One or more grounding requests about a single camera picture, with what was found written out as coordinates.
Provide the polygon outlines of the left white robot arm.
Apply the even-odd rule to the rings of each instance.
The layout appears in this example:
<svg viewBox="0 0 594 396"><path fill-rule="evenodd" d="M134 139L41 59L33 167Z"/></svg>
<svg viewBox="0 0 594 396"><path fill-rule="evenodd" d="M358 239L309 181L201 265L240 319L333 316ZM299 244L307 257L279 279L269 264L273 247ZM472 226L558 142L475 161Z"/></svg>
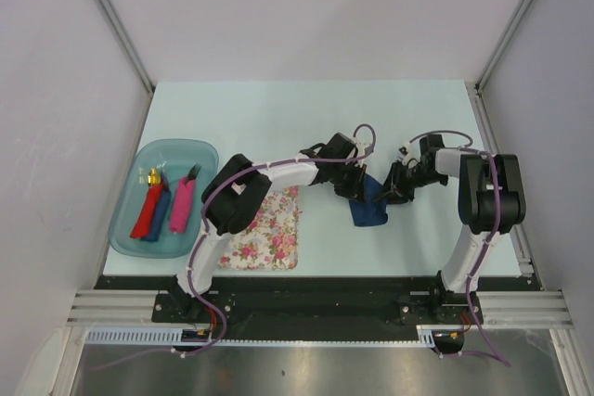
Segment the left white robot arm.
<svg viewBox="0 0 594 396"><path fill-rule="evenodd" d="M336 133L285 159L256 164L242 154L233 156L208 184L201 196L201 230L184 270L170 291L173 310L183 320L199 319L217 264L234 235L247 229L270 192L289 187L329 183L342 198L363 202L365 160L377 138L362 143Z"/></svg>

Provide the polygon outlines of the dark blue paper napkin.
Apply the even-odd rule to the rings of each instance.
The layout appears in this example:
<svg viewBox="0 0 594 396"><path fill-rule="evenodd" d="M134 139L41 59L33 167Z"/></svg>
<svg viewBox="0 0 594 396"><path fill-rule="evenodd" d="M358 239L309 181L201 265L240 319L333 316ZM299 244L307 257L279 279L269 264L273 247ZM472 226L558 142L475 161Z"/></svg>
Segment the dark blue paper napkin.
<svg viewBox="0 0 594 396"><path fill-rule="evenodd" d="M356 227L374 227L388 222L387 200L377 200L382 185L366 174L363 182L364 201L350 200L349 207Z"/></svg>

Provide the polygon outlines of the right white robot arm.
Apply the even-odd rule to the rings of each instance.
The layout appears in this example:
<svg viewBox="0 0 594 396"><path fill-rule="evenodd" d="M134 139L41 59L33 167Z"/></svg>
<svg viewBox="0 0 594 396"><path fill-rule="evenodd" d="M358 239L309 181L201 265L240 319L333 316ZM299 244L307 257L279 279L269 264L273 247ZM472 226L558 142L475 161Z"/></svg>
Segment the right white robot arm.
<svg viewBox="0 0 594 396"><path fill-rule="evenodd" d="M415 191L458 180L458 241L437 273L428 299L430 316L449 323L461 312L461 298L472 305L483 263L502 236L523 222L526 201L520 162L512 154L492 154L471 144L447 147L443 131L420 134L399 148L376 201L403 205Z"/></svg>

